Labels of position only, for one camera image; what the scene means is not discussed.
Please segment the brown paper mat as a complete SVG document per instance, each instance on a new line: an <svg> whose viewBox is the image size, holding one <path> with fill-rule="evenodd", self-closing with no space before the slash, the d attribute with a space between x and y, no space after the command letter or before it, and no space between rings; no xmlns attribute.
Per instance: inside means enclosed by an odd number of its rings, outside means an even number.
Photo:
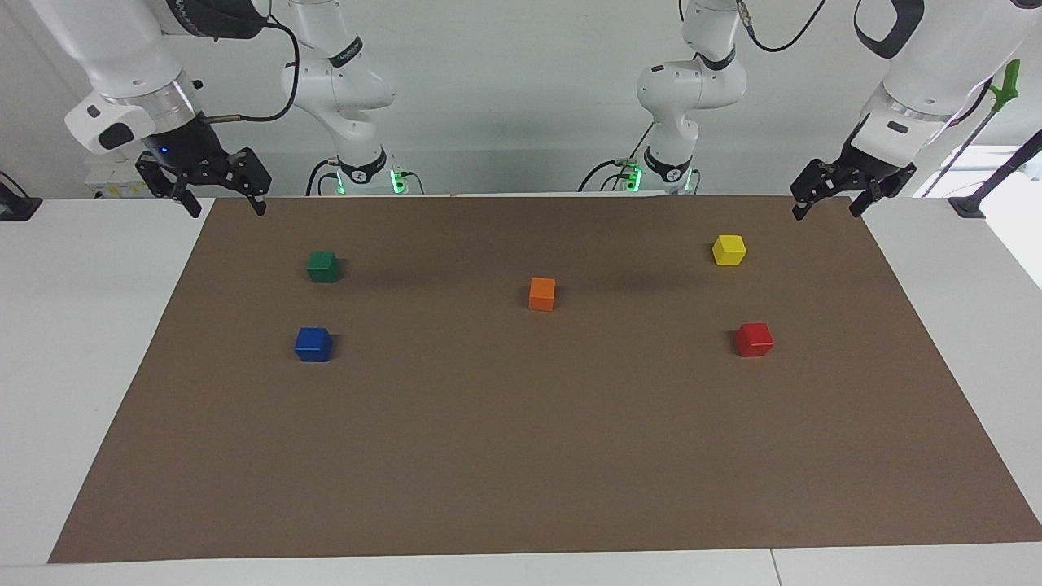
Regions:
<svg viewBox="0 0 1042 586"><path fill-rule="evenodd" d="M219 199L50 561L1042 540L863 220L790 207Z"/></svg>

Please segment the black clamp stand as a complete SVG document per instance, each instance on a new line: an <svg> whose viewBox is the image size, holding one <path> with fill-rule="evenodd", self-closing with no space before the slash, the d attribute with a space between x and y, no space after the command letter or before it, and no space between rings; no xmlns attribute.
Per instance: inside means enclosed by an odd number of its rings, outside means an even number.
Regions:
<svg viewBox="0 0 1042 586"><path fill-rule="evenodd" d="M948 198L950 207L961 218L985 219L986 216L979 211L979 207L982 207L986 197L1004 182L1006 178L1011 177L1014 172L1017 172L1024 164L1028 164L1040 152L1042 152L1042 129L1032 135L1026 143L1013 152L986 181L979 184L979 188L974 193L968 196Z"/></svg>

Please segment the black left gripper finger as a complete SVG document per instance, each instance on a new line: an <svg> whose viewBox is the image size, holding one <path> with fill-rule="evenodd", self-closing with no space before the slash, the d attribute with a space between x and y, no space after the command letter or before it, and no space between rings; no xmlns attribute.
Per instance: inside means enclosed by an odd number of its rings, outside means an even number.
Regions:
<svg viewBox="0 0 1042 586"><path fill-rule="evenodd" d="M843 193L846 190L846 182L847 169L841 164L811 160L791 184L794 218L797 221L803 220L815 204Z"/></svg>
<svg viewBox="0 0 1042 586"><path fill-rule="evenodd" d="M883 198L896 197L905 185L911 181L917 171L915 164L909 164L904 169L883 178L880 181L875 178L868 178L866 189L855 196L850 203L850 215L862 216L872 204L878 203Z"/></svg>

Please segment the white box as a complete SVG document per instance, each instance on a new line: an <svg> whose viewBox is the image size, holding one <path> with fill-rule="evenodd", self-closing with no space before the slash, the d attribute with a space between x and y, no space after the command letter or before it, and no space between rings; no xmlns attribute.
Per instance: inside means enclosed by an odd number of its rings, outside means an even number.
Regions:
<svg viewBox="0 0 1042 586"><path fill-rule="evenodd" d="M156 198L134 162L88 162L85 188L94 199Z"/></svg>

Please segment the black table clamp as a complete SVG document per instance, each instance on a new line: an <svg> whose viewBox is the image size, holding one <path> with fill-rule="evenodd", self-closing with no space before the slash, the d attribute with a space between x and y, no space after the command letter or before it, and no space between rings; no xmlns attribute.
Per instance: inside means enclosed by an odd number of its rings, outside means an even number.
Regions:
<svg viewBox="0 0 1042 586"><path fill-rule="evenodd" d="M0 222L33 218L42 198L30 196L10 174L0 170Z"/></svg>

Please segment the red wooden block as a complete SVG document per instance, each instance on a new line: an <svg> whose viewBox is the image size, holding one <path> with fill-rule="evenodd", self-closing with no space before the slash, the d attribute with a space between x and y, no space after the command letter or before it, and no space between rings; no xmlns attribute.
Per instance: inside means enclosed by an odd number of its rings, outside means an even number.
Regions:
<svg viewBox="0 0 1042 586"><path fill-rule="evenodd" d="M734 333L734 348L741 357L766 356L774 348L774 337L766 322L748 322Z"/></svg>

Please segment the blue wooden block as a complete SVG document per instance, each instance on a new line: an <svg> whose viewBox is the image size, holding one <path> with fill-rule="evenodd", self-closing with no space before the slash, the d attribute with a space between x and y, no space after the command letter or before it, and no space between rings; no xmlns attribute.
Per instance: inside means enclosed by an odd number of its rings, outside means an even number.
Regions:
<svg viewBox="0 0 1042 586"><path fill-rule="evenodd" d="M294 352L301 362L325 363L331 359L334 338L323 327L301 327L294 342Z"/></svg>

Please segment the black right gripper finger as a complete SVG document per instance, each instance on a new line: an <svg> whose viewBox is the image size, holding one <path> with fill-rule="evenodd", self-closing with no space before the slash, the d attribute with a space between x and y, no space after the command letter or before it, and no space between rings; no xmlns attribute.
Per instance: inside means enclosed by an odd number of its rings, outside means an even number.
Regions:
<svg viewBox="0 0 1042 586"><path fill-rule="evenodd" d="M135 169L142 181L156 198L166 198L185 207L193 218L199 218L202 207L197 198L187 189L187 179L179 177L171 181L159 161L152 153L142 153L135 162Z"/></svg>
<svg viewBox="0 0 1042 586"><path fill-rule="evenodd" d="M271 185L271 175L260 157L251 148L243 148L228 155L228 182L230 190L245 196L257 216L264 216L265 194Z"/></svg>

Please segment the green-tipped thin pole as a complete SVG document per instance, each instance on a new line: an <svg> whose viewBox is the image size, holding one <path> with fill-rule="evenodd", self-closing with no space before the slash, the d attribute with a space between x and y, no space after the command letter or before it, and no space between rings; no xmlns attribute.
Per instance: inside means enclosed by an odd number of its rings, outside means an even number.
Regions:
<svg viewBox="0 0 1042 586"><path fill-rule="evenodd" d="M1019 77L1020 67L1021 67L1021 60L1013 59L1012 62L1009 62L1004 66L1004 71L1002 71L1001 86L994 86L992 81L988 81L986 83L985 90L987 90L987 92L990 92L993 95L992 107L982 118L982 121L979 121L978 126L975 127L974 131L972 131L972 133L966 138L964 143L961 144L960 147L956 149L956 151L952 153L952 156L950 156L948 158L948 162L945 163L944 167L942 167L941 170L938 171L937 174L935 174L934 180L931 182L929 186L926 187L924 192L919 195L919 198L927 198L928 196L931 196L931 192L933 192L935 187L938 184L940 184L942 179L949 174L950 171L952 171L952 168L957 160L959 160L962 155L964 155L964 153L967 152L969 147L972 144L974 144L976 138L979 137L983 130L987 127L987 124L989 124L992 121L994 116L996 116L998 112L1004 109L1006 104L1011 103L1011 101L1019 97L1018 77Z"/></svg>

